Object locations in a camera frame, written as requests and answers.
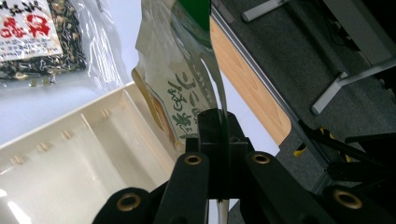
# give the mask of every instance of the wooden board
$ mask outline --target wooden board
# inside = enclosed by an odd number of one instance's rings
[[[289,117],[213,19],[210,19],[210,34],[220,70],[280,145],[291,130]]]

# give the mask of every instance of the white plastic tray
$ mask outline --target white plastic tray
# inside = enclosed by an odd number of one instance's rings
[[[114,192],[160,186],[175,160],[131,83],[0,147],[0,223],[92,223]]]

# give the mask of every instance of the mixed seeds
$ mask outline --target mixed seeds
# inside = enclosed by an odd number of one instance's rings
[[[1,62],[0,79],[24,80],[29,77],[55,77],[61,73],[86,68],[75,8],[67,0],[48,0],[48,3],[63,54]]]

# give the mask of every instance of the plastic bag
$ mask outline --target plastic bag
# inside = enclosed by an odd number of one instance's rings
[[[208,0],[142,0],[139,62],[132,75],[178,154],[186,138],[197,136],[199,113],[219,104],[227,111],[209,18]]]
[[[97,3],[81,0],[1,2],[0,82],[3,88],[34,87],[39,80],[49,85],[88,79],[105,90],[126,83],[127,77],[119,71],[123,64],[115,54],[120,52],[117,33],[111,18]],[[69,76],[58,76],[63,73]]]

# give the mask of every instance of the gray surface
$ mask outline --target gray surface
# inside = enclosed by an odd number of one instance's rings
[[[341,72],[357,74],[370,67],[361,53],[341,46],[342,40],[334,34],[332,41],[315,1],[290,1],[250,23],[241,20],[241,13],[262,0],[221,2],[235,18],[229,24],[232,30],[309,127],[325,126],[340,141],[349,136],[396,133],[394,96],[375,77],[343,87],[320,115],[311,113],[310,106]],[[299,158],[292,155],[302,142],[293,129],[276,157],[303,187],[312,189],[323,168],[309,151]],[[230,223],[243,223],[234,215],[238,217],[238,206],[232,209]]]

